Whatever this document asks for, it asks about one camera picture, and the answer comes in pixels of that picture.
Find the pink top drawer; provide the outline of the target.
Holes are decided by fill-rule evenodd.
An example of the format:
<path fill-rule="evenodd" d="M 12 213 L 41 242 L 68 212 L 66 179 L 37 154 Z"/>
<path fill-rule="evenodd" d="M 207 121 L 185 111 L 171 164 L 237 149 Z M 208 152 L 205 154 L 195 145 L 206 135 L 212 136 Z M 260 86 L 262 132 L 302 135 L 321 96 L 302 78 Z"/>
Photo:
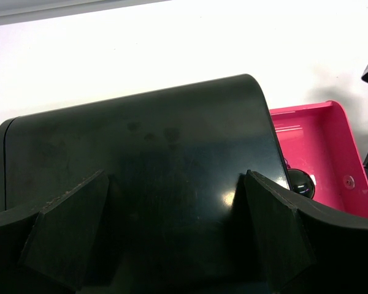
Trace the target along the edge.
<path fill-rule="evenodd" d="M 288 176 L 293 192 L 309 199 L 314 198 L 315 183 L 309 174 L 302 170 L 291 168 L 288 169 Z"/>

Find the black drawer cabinet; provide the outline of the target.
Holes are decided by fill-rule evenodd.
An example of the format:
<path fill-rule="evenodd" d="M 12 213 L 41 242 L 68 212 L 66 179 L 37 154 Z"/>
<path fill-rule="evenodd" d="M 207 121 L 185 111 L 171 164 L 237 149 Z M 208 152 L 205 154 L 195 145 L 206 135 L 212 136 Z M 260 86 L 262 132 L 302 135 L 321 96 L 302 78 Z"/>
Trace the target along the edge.
<path fill-rule="evenodd" d="M 269 293 L 248 170 L 289 186 L 264 94 L 248 74 L 0 125 L 0 212 L 108 176 L 75 293 Z"/>

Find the pink drawer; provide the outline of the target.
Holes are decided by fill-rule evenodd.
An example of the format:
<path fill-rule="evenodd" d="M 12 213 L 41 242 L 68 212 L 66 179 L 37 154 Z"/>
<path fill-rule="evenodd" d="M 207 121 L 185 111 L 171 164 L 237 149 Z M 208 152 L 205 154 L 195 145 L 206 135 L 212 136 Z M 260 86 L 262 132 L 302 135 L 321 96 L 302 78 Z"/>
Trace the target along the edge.
<path fill-rule="evenodd" d="M 288 169 L 288 176 L 293 192 L 309 199 L 314 198 L 315 183 L 309 174 L 302 170 L 291 168 Z"/>
<path fill-rule="evenodd" d="M 341 104 L 278 108 L 270 115 L 289 167 L 312 178 L 314 201 L 368 218 L 368 180 Z"/>

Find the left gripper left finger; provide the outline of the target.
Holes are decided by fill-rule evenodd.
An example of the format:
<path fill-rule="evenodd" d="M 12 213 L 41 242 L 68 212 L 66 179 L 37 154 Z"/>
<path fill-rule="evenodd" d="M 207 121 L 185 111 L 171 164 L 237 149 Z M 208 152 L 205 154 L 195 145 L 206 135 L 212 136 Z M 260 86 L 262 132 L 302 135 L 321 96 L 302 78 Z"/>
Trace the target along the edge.
<path fill-rule="evenodd" d="M 62 195 L 0 212 L 0 293 L 79 291 L 108 188 L 97 171 Z"/>

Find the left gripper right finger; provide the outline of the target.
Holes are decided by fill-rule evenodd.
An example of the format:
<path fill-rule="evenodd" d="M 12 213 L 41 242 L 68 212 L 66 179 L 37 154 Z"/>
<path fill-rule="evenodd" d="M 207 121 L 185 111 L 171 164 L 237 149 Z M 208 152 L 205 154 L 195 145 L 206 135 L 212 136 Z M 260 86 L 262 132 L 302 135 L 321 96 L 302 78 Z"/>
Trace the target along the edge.
<path fill-rule="evenodd" d="M 368 219 L 298 195 L 255 171 L 244 179 L 273 293 L 368 293 Z"/>

